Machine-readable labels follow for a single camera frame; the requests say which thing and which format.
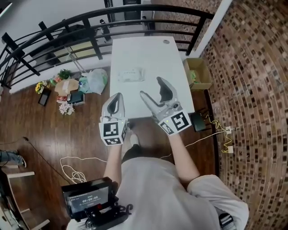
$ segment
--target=wall outlet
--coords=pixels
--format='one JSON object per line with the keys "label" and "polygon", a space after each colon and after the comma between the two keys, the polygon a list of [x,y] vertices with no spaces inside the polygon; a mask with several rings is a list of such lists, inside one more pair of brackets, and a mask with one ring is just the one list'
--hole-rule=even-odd
{"label": "wall outlet", "polygon": [[233,153],[233,146],[228,146],[228,153]]}
{"label": "wall outlet", "polygon": [[232,133],[232,128],[231,126],[226,127],[226,134],[231,134]]}

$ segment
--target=display screen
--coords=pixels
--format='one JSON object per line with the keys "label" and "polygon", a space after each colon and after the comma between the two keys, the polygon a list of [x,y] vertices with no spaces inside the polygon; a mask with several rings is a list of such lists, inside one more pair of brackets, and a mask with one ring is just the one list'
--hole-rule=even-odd
{"label": "display screen", "polygon": [[70,196],[68,199],[72,212],[81,212],[85,208],[108,202],[108,187],[76,196]]}
{"label": "display screen", "polygon": [[47,98],[48,98],[48,95],[42,94],[41,98],[40,98],[40,101],[39,101],[39,104],[45,105],[45,102],[46,102]]}

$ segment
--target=mosaic tile wall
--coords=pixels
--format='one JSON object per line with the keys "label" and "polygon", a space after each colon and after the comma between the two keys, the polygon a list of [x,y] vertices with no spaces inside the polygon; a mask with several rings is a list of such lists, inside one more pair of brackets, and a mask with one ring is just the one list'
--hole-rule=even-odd
{"label": "mosaic tile wall", "polygon": [[[221,3],[221,0],[152,0],[152,4],[167,4],[167,5],[176,5],[182,7],[188,7],[193,9],[198,9],[201,11],[205,11],[208,13],[215,14],[218,6]],[[155,12],[155,19],[167,19],[167,20],[176,20],[176,21],[184,21],[184,22],[194,22],[198,23],[200,17],[194,15],[188,15],[184,13],[174,13],[174,12]],[[208,26],[210,25],[211,20],[206,20],[205,24],[201,30],[201,33],[197,39],[196,44],[194,45],[193,50],[195,50],[201,41],[204,33],[206,32]],[[196,27],[179,25],[179,24],[171,24],[171,23],[156,23],[157,30],[174,30],[174,31],[185,31],[193,33]],[[164,36],[174,36],[175,40],[186,40],[191,41],[192,36],[189,35],[177,35],[177,34],[162,34]],[[177,43],[178,48],[186,49],[188,48],[188,44],[179,44]]]}
{"label": "mosaic tile wall", "polygon": [[214,115],[233,128],[234,153],[220,154],[220,177],[248,203],[251,230],[288,222],[287,4],[234,0],[202,56]]}

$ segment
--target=wooden floor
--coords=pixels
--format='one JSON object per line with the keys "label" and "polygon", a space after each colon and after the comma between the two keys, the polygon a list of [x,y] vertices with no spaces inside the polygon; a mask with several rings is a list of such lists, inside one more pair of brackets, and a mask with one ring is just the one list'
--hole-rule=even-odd
{"label": "wooden floor", "polygon": [[[71,116],[60,114],[56,96],[57,93],[52,92],[46,107],[42,107],[38,104],[40,96],[35,93],[34,87],[13,95],[5,91],[0,103],[0,143],[12,142],[22,136],[28,137],[35,148],[63,176],[59,162],[62,157],[98,157],[106,160],[107,148],[100,139],[98,123],[102,105],[109,97],[109,86],[106,86],[102,95],[87,94],[85,104],[76,106],[75,113]],[[193,92],[192,97],[196,110],[206,107],[202,91]],[[171,153],[165,133],[151,119],[137,119],[132,122],[142,147],[153,151],[159,157]],[[192,127],[181,133],[186,145],[210,134],[211,130],[195,133]],[[68,183],[23,139],[14,144],[1,145],[0,149],[18,149],[27,161],[28,169],[35,171],[37,186],[42,189],[49,212],[51,223],[48,228],[56,230],[66,225],[69,218],[61,195],[61,186]],[[189,146],[188,150],[202,175],[215,173],[212,137]],[[64,163],[83,172],[88,181],[102,177],[105,168],[105,163],[96,159],[68,159]]]}

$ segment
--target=white cable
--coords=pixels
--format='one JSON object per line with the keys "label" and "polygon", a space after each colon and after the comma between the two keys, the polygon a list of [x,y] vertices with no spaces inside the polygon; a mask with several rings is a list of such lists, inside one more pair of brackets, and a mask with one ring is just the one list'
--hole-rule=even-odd
{"label": "white cable", "polygon": [[[193,144],[195,144],[196,142],[199,142],[199,141],[201,141],[201,140],[204,140],[204,139],[206,139],[206,138],[208,138],[208,137],[211,137],[211,136],[213,136],[213,135],[216,135],[216,134],[219,134],[219,133],[224,133],[224,132],[226,132],[226,131],[227,131],[227,130],[224,130],[224,131],[221,131],[221,132],[217,132],[217,133],[213,133],[213,134],[211,134],[211,135],[209,135],[209,136],[207,136],[207,137],[204,137],[204,138],[202,138],[202,139],[199,139],[199,140],[195,141],[195,142],[192,143],[192,144],[186,145],[185,147],[188,147],[188,146],[190,146],[190,145],[193,145]],[[167,156],[160,157],[160,159],[165,158],[165,157],[169,157],[169,156],[171,156],[171,155],[172,155],[172,153],[170,153],[170,154],[167,155]],[[83,158],[83,159],[82,159],[82,158],[79,158],[79,157],[76,157],[76,156],[66,156],[66,157],[61,158],[61,159],[60,159],[60,165],[61,165],[62,172],[63,172],[63,173],[65,174],[65,176],[66,176],[69,180],[71,180],[74,184],[77,184],[74,180],[76,180],[76,181],[78,181],[78,182],[80,182],[80,183],[87,182],[87,180],[86,180],[86,177],[85,177],[84,173],[76,171],[76,170],[75,170],[72,166],[70,166],[70,165],[67,165],[67,164],[62,165],[62,160],[63,160],[63,159],[66,159],[66,158],[77,158],[77,159],[79,159],[79,160],[97,159],[97,160],[100,160],[100,161],[102,161],[102,162],[106,162],[106,163],[107,163],[107,161],[102,160],[102,159],[97,158],[97,157],[90,157],[90,158]],[[73,172],[72,172],[72,178],[69,177],[69,176],[65,173],[64,167],[69,167],[69,168],[71,168],[71,169],[73,170]]]}
{"label": "white cable", "polygon": [[[172,153],[170,153],[168,156],[171,156],[172,155]],[[164,157],[168,157],[168,156],[163,156],[163,157],[160,157],[160,159],[162,159],[162,158],[164,158]]]}
{"label": "white cable", "polygon": [[[224,131],[217,132],[217,133],[213,133],[213,134],[211,134],[210,136],[207,136],[207,137],[211,137],[211,136],[213,136],[213,135],[215,135],[215,134],[219,134],[219,133],[224,133],[224,132],[226,132],[226,131],[227,131],[227,130],[225,129]],[[195,143],[198,142],[198,141],[195,141],[195,142],[192,143],[192,144],[188,144],[188,145],[186,145],[185,148],[188,147],[188,146],[190,146],[190,145],[195,144]],[[162,159],[162,158],[164,158],[164,157],[169,157],[169,156],[171,156],[171,155],[172,155],[172,153],[170,153],[170,154],[167,155],[167,156],[160,157],[160,159]]]}
{"label": "white cable", "polygon": [[[225,129],[225,130],[223,130],[223,131],[221,131],[221,132],[213,133],[213,134],[211,134],[211,135],[209,135],[209,136],[207,136],[207,137],[211,137],[211,136],[216,135],[216,134],[219,134],[219,133],[224,133],[224,132],[226,132],[226,131],[227,131],[227,129]],[[193,144],[195,144],[196,142],[199,142],[199,141],[201,141],[201,140],[204,140],[204,139],[206,139],[207,137],[204,137],[204,138],[202,138],[202,139],[199,139],[198,141],[195,141],[195,142],[192,143],[192,144],[188,144],[188,145],[186,145],[185,147],[187,148],[188,146],[193,145]]]}
{"label": "white cable", "polygon": [[[65,174],[65,176],[66,176],[69,180],[71,180],[74,184],[77,184],[74,180],[76,180],[76,181],[78,181],[78,182],[80,182],[80,183],[87,182],[87,180],[86,180],[86,177],[85,177],[84,173],[76,171],[76,170],[73,169],[73,167],[71,167],[70,165],[67,165],[67,164],[62,165],[62,160],[63,160],[63,159],[66,159],[66,158],[77,158],[77,159],[79,159],[79,160],[97,159],[97,160],[100,160],[100,161],[102,161],[102,162],[107,162],[107,161],[102,160],[102,159],[99,159],[99,158],[97,158],[97,157],[90,157],[90,158],[83,158],[83,159],[82,159],[82,158],[79,158],[79,157],[76,157],[76,156],[66,156],[66,157],[61,158],[61,159],[60,159],[60,165],[61,165],[62,172],[63,172],[63,173]],[[65,173],[65,171],[64,171],[64,167],[65,167],[65,166],[66,166],[66,167],[69,167],[69,168],[71,168],[71,169],[73,170],[73,172],[72,172],[72,178],[69,177],[69,176]]]}

